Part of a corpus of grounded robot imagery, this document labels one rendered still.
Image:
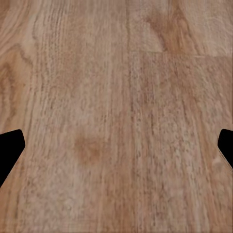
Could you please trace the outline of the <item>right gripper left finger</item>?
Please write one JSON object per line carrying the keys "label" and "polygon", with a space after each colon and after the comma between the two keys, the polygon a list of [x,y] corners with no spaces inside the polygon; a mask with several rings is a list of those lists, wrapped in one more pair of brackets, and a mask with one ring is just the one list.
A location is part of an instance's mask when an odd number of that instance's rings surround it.
{"label": "right gripper left finger", "polygon": [[0,134],[0,187],[25,148],[20,129]]}

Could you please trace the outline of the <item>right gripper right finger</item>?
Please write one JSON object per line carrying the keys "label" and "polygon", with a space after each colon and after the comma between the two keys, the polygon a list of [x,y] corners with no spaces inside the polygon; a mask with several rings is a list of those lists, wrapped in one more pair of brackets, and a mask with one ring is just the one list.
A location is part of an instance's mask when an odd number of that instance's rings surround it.
{"label": "right gripper right finger", "polygon": [[221,129],[217,146],[233,168],[233,131]]}

